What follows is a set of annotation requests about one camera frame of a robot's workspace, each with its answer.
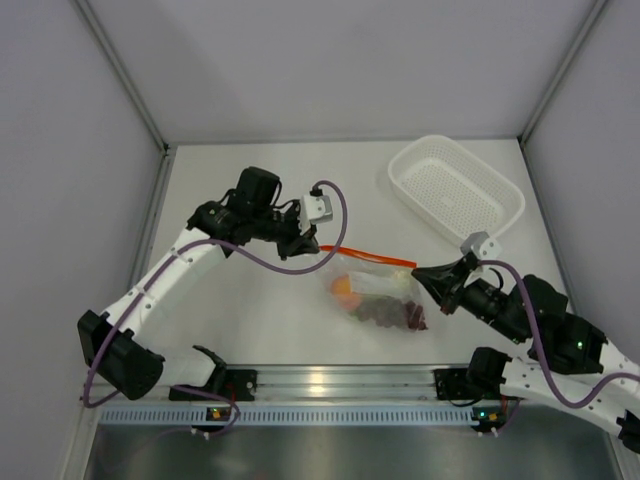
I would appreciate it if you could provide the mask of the clear zip top bag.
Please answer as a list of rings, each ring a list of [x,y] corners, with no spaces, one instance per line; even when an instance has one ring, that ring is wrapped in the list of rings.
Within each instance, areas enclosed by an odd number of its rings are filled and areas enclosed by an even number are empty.
[[[360,321],[353,315],[354,311],[342,309],[330,293],[332,281],[348,275],[353,291],[361,294],[363,301],[367,298],[393,297],[403,301],[412,300],[423,306],[420,285],[411,276],[416,267],[417,264],[410,260],[341,247],[316,275],[332,303],[345,315],[359,322],[375,324],[373,321]]]

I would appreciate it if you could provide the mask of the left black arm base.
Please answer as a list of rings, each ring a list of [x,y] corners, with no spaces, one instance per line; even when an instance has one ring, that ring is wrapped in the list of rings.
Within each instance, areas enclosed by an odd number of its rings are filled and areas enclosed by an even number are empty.
[[[258,372],[253,369],[228,369],[224,375],[219,394],[234,402],[253,402]]]

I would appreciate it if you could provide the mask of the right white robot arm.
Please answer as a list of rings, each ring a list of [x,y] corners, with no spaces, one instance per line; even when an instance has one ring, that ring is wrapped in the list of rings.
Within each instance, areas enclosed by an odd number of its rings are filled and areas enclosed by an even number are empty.
[[[530,400],[573,414],[639,450],[639,366],[545,280],[520,275],[500,260],[468,253],[412,277],[445,315],[462,309],[525,356],[494,347],[475,349],[466,368],[475,395]]]

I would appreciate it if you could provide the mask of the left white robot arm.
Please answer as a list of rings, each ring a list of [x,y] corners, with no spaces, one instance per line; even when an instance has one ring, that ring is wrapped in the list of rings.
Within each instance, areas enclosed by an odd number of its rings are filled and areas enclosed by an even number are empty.
[[[330,199],[314,187],[280,208],[275,203],[280,191],[277,175],[244,169],[221,200],[196,208],[169,251],[121,299],[79,319],[89,368],[85,398],[96,377],[130,400],[156,386],[189,386],[209,400],[223,393],[226,376],[212,351],[161,347],[159,332],[176,324],[175,305],[202,277],[254,239],[275,244],[281,259],[318,253],[315,234],[318,224],[333,216]]]

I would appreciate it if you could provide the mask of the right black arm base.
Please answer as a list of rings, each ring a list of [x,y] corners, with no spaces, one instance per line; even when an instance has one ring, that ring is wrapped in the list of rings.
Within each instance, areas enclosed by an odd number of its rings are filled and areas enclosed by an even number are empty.
[[[467,381],[466,368],[442,368],[433,371],[438,400],[471,401],[476,398]]]

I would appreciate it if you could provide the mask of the orange fake peach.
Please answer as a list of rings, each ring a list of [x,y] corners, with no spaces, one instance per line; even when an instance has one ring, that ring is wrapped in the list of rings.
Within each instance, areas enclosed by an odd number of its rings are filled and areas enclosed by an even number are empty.
[[[353,291],[348,275],[335,278],[330,285],[330,293],[338,305],[348,312],[356,310],[363,301],[362,295]]]

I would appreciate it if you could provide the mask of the purple fake grapes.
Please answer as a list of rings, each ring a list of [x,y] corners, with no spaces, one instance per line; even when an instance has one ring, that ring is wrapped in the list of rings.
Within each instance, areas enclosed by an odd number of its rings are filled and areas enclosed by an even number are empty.
[[[360,321],[373,321],[384,328],[423,331],[427,329],[424,308],[412,300],[393,297],[367,298],[353,315]]]

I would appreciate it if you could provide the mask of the white perforated plastic basket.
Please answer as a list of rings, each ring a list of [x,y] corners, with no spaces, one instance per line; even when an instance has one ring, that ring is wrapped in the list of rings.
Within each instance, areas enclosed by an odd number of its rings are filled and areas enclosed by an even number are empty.
[[[389,162],[396,197],[451,244],[473,233],[496,238],[523,214],[522,191],[460,143],[424,136]]]

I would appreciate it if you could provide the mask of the aluminium mounting rail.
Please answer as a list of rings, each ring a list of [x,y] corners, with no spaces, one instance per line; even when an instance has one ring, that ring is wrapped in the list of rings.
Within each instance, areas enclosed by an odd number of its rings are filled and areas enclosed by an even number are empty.
[[[332,402],[437,399],[433,371],[464,365],[228,366],[202,355],[181,359],[153,373],[136,369],[136,398],[204,401],[218,395],[228,369],[253,369],[258,380],[253,402]]]

